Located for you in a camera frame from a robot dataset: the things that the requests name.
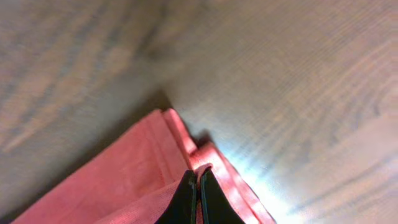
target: brown wooden tabletop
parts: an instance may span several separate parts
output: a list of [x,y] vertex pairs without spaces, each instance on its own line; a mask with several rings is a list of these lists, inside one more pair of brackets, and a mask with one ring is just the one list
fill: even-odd
[[155,108],[279,223],[395,223],[393,1],[0,2],[0,218]]

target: dark wood grain streak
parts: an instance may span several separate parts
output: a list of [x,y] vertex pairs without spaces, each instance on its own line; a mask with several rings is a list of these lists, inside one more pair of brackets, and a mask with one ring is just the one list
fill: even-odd
[[279,223],[393,223],[392,9],[391,0],[1,1],[0,221],[115,140],[144,115],[131,112],[139,105],[154,109],[158,100],[142,99],[160,91]]

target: wooden table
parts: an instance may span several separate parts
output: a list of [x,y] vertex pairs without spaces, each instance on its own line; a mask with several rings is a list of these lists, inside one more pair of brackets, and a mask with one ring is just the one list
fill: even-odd
[[392,1],[0,2],[0,217],[154,108],[279,223],[398,219]]

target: pink towel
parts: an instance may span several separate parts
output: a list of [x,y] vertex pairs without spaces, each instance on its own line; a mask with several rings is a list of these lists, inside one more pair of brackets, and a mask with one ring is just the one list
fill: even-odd
[[[274,223],[212,143],[197,149],[174,110],[141,119],[14,223],[154,223],[183,173],[207,163],[245,223]],[[197,214],[201,223],[200,207]]]

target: cloth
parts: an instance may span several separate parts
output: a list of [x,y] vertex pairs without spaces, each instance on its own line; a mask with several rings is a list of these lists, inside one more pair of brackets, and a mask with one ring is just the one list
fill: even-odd
[[[176,111],[155,110],[14,223],[154,223],[183,173],[208,163],[245,223],[274,222],[212,143],[197,149]],[[200,206],[197,214],[201,223]]]

